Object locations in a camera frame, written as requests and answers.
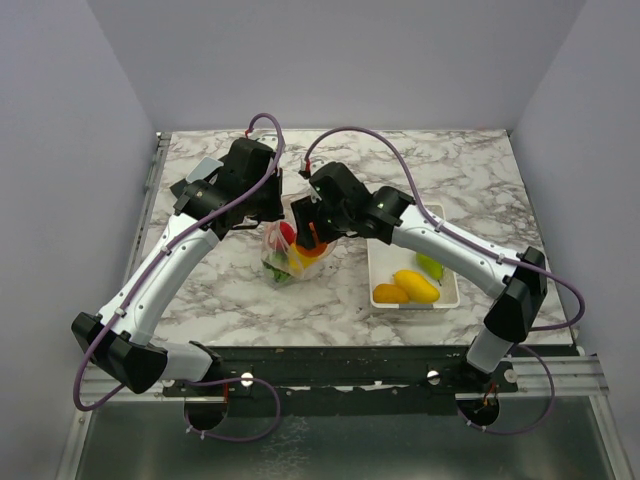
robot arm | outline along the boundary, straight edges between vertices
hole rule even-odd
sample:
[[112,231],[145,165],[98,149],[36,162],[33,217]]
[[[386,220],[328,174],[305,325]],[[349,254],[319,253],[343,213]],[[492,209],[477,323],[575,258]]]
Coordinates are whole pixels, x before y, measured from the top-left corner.
[[[480,377],[493,372],[511,347],[524,341],[546,296],[546,278],[522,267],[496,261],[440,231],[442,219],[425,220],[414,199],[392,187],[370,193],[342,163],[332,162],[311,176],[312,194],[292,204],[296,242],[311,249],[342,236],[376,238],[428,255],[471,280],[495,299],[484,327],[466,355],[465,366]],[[464,239],[540,268],[545,257],[529,247],[524,253],[486,242],[447,224]]]
[[[97,315],[81,313],[72,331],[86,352],[114,315],[110,327],[92,357],[93,363],[135,393],[146,391],[162,379],[201,380],[217,361],[215,355],[195,343],[150,343],[162,312],[189,273],[230,230],[255,228],[262,221],[283,218],[282,175],[276,170],[246,201],[202,225],[184,232],[213,211],[228,205],[265,175],[274,151],[262,143],[238,139],[220,161],[205,158],[171,191],[178,198],[175,213],[158,243],[127,284]],[[246,220],[253,223],[246,225]],[[155,264],[147,278],[148,267]],[[124,298],[135,292],[127,312]]]

clear plastic bag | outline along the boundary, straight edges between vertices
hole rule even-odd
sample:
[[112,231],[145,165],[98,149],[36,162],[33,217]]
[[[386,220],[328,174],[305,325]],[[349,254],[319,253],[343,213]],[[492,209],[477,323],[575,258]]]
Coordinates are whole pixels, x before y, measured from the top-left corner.
[[264,277],[274,287],[313,278],[320,272],[322,260],[336,246],[336,242],[332,242],[321,244],[313,250],[306,250],[296,245],[291,202],[298,198],[301,196],[288,195],[282,198],[284,220],[267,224],[262,237],[261,259]]

gray wall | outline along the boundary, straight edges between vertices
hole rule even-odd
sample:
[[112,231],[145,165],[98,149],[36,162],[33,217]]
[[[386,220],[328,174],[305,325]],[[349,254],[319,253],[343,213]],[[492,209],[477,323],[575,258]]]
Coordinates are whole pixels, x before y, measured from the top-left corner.
[[124,273],[154,132],[84,0],[0,16],[0,465],[53,478],[80,349]]
[[88,0],[157,129],[513,128],[584,0]]
[[512,137],[554,269],[588,301],[596,351],[640,475],[640,2],[590,0]]

marble surface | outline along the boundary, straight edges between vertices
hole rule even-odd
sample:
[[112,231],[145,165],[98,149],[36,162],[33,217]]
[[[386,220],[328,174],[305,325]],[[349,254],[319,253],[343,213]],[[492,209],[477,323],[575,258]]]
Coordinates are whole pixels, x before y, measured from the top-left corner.
[[[304,193],[297,175],[306,147],[322,131],[287,130],[284,193]],[[240,131],[175,133],[162,174],[146,255],[159,239],[174,197],[169,186],[203,156],[219,158]],[[409,163],[425,202],[444,206],[447,220],[497,244],[540,247],[518,168],[504,131],[393,131],[383,134]],[[347,164],[371,191],[408,191],[397,161],[373,138],[341,133],[324,140],[314,162]],[[156,336],[163,340],[241,346],[466,345],[479,331],[491,300],[458,276],[460,306],[446,311],[387,311],[369,303],[363,239],[341,239],[318,277],[278,290],[262,278],[262,228],[232,232],[193,270],[169,304]],[[537,325],[564,321],[551,285]],[[540,332],[527,343],[568,344],[568,330]]]

yellow fruit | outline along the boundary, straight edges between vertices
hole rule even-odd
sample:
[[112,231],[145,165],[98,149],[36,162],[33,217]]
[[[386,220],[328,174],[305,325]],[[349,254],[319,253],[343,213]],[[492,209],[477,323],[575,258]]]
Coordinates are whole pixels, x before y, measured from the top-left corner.
[[393,281],[416,303],[434,303],[440,298],[438,289],[418,272],[400,270],[393,275]]
[[382,283],[373,289],[376,303],[409,303],[409,295],[397,285]]
[[295,273],[300,273],[319,260],[318,257],[307,257],[302,255],[298,250],[298,246],[292,243],[289,246],[289,267]]

